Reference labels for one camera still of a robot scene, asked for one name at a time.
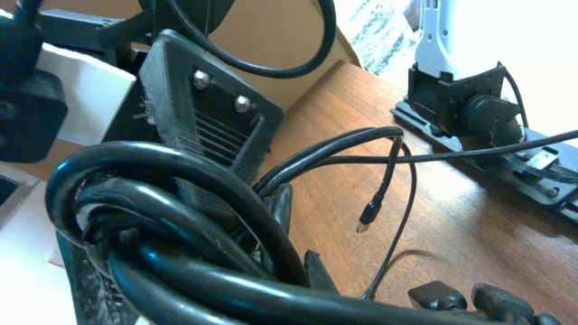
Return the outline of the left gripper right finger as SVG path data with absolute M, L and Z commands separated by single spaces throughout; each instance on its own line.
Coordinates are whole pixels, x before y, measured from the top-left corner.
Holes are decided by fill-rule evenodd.
M 304 268 L 312 289 L 326 293 L 339 292 L 317 252 L 308 250 L 305 253 Z

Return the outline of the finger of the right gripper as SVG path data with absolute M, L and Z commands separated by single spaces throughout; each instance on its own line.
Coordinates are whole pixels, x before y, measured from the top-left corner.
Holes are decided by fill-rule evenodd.
M 284 111 L 174 30 L 161 31 L 105 141 L 152 141 L 203 156 L 246 184 Z

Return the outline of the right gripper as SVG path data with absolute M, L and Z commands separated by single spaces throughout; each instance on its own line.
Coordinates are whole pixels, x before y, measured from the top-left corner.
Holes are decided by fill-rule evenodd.
M 184 31 L 167 0 L 139 0 L 139 5 L 137 14 L 118 19 L 61 9 L 42 10 L 40 1 L 26 3 L 47 43 L 88 54 L 128 72 L 141 68 L 159 32 Z

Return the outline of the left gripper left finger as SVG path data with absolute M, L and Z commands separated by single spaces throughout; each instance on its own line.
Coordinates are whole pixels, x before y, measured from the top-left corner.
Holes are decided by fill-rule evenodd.
M 114 283 L 90 261 L 86 251 L 56 233 L 79 325 L 135 325 L 139 315 L 124 302 Z

